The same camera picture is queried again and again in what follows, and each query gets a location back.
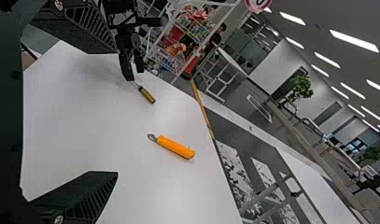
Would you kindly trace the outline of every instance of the white table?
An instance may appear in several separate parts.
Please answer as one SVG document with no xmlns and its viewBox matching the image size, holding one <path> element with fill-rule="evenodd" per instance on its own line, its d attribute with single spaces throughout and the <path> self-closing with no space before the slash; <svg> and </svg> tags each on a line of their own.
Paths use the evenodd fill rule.
<svg viewBox="0 0 380 224">
<path fill-rule="evenodd" d="M 328 224 L 359 224 L 326 180 L 314 169 L 284 150 L 278 152 Z"/>
<path fill-rule="evenodd" d="M 21 186 L 32 200 L 90 170 L 119 181 L 98 223 L 239 224 L 236 205 L 195 100 L 150 74 L 120 72 L 117 55 L 59 42 L 24 74 Z M 196 149 L 185 161 L 147 139 L 164 134 Z"/>
</svg>

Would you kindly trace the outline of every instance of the potted plant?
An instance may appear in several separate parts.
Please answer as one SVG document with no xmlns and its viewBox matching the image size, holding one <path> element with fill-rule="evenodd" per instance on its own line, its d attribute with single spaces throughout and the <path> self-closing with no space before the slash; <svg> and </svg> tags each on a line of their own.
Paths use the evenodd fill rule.
<svg viewBox="0 0 380 224">
<path fill-rule="evenodd" d="M 312 84 L 308 75 L 296 75 L 291 79 L 291 82 L 293 82 L 294 87 L 288 98 L 292 103 L 299 99 L 310 98 L 313 96 L 314 92 L 311 89 Z"/>
<path fill-rule="evenodd" d="M 359 163 L 365 160 L 379 161 L 380 160 L 380 147 L 369 147 L 365 150 Z"/>
</svg>

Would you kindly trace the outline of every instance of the wall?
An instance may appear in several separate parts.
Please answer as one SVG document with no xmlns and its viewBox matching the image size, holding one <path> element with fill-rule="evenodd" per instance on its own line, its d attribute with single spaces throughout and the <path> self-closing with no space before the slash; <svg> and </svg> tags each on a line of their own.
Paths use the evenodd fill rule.
<svg viewBox="0 0 380 224">
<path fill-rule="evenodd" d="M 344 105 L 342 102 L 338 102 L 343 106 L 334 116 L 326 120 L 320 125 L 320 130 L 325 134 L 330 134 L 339 128 L 344 122 L 353 117 L 352 110 Z"/>
<path fill-rule="evenodd" d="M 376 132 L 372 128 L 368 128 L 363 133 L 361 133 L 358 138 L 367 146 L 373 146 L 380 140 L 380 133 Z"/>
<path fill-rule="evenodd" d="M 368 128 L 369 127 L 363 121 L 361 121 L 361 119 L 354 119 L 340 132 L 338 132 L 335 137 L 344 145 L 346 145 Z"/>
<path fill-rule="evenodd" d="M 234 3 L 237 0 L 228 0 L 226 3 Z M 212 22 L 217 23 L 222 19 L 222 17 L 230 10 L 229 7 L 218 7 L 216 10 L 216 14 L 212 16 Z M 228 19 L 224 22 L 227 25 L 227 30 L 221 34 L 222 41 L 225 42 L 230 35 L 236 31 L 238 25 L 242 18 L 247 14 L 248 10 L 245 4 L 245 1 L 240 1 L 239 5 L 232 12 L 232 14 L 228 17 Z"/>
<path fill-rule="evenodd" d="M 314 119 L 334 102 L 344 106 L 342 101 L 323 81 L 320 74 L 309 66 L 286 39 L 280 41 L 265 60 L 251 73 L 250 79 L 272 94 L 301 66 L 309 72 L 312 89 L 315 94 L 310 99 L 301 99 L 295 103 L 299 107 L 298 116 L 300 118 Z M 339 118 L 334 122 L 335 125 L 331 128 L 324 127 L 326 133 L 331 133 L 339 127 L 340 124 L 345 122 L 345 118 L 349 119 L 354 116 L 349 110 L 339 114 Z"/>
</svg>

